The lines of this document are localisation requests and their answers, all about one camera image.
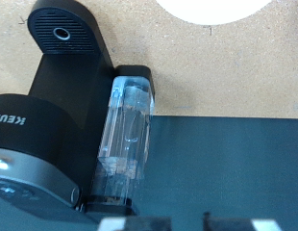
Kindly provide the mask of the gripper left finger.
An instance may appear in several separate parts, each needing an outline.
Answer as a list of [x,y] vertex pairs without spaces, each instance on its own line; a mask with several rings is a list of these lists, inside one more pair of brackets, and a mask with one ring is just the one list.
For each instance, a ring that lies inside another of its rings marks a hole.
[[172,231],[170,218],[103,218],[97,231]]

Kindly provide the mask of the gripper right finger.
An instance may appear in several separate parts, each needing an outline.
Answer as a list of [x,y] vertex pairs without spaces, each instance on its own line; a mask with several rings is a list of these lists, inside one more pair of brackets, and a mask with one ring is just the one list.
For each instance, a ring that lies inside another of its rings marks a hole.
[[275,219],[218,218],[203,215],[203,231],[283,231]]

